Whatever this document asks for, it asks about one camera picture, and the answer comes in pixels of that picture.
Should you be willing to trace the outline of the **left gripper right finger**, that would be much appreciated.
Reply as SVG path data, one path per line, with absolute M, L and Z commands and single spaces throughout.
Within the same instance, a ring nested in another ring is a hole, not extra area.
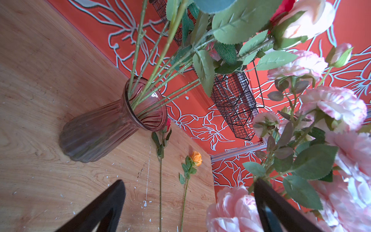
M 321 231 L 260 178 L 254 183 L 254 197 L 265 232 Z

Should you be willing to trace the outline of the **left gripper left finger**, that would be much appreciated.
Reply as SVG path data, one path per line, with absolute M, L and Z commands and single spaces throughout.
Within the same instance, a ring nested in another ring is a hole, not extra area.
M 115 232 L 126 197 L 122 180 L 117 180 L 80 213 L 60 227 L 58 232 Z

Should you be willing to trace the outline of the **large pink peony stem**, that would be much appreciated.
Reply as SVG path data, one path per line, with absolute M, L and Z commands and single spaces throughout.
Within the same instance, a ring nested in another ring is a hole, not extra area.
M 209 232 L 262 232 L 256 200 L 246 187 L 224 188 L 206 211 Z

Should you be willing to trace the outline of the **dark ribbed glass vase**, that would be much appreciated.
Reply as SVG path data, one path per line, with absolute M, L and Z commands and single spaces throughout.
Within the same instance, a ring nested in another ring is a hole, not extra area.
M 62 129 L 59 145 L 73 161 L 95 162 L 109 154 L 139 129 L 157 132 L 165 128 L 168 116 L 166 106 L 157 107 L 163 100 L 159 91 L 141 102 L 135 109 L 130 104 L 144 89 L 147 79 L 141 78 L 131 97 L 129 84 L 121 99 L 75 117 Z

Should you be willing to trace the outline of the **small red rose stem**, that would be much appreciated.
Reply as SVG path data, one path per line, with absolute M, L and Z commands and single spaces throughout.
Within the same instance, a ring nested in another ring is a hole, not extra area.
M 167 119 L 165 128 L 158 132 L 152 132 L 151 138 L 157 149 L 157 159 L 159 161 L 159 231 L 162 231 L 162 160 L 164 159 L 164 150 L 169 142 L 172 133 L 171 119 Z

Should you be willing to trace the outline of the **orange yellow rose stem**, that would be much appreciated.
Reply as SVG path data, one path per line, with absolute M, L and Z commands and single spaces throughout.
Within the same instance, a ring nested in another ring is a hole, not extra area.
M 180 221 L 180 232 L 183 231 L 183 224 L 184 224 L 184 216 L 185 216 L 185 204 L 186 204 L 186 196 L 189 186 L 189 181 L 192 175 L 197 173 L 197 168 L 201 166 L 203 160 L 201 153 L 197 151 L 193 151 L 192 154 L 188 155 L 185 158 L 185 163 L 182 163 L 182 169 L 184 174 L 179 174 L 179 182 L 182 185 L 185 185 L 185 191 L 183 196 L 183 206 L 182 206 L 182 213 L 181 213 L 181 221 Z

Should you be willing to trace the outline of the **pink carnation spray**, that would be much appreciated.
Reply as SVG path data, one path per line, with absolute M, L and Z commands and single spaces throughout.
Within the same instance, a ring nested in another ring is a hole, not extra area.
M 267 139 L 267 150 L 257 152 L 262 163 L 245 163 L 245 169 L 254 178 L 265 180 L 273 171 L 279 176 L 294 173 L 319 180 L 337 165 L 347 178 L 369 180 L 371 134 L 361 131 L 367 115 L 364 101 L 347 88 L 310 89 L 297 73 L 278 85 L 271 98 L 281 100 L 290 89 L 301 101 L 301 108 L 297 113 L 265 112 L 254 117 L 253 128 L 258 137 Z

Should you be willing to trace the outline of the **peach rose stem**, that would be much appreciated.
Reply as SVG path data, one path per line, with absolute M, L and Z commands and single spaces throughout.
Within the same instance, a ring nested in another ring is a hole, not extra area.
M 334 22 L 336 10 L 327 1 L 297 1 L 273 27 L 274 50 L 286 50 L 325 32 Z

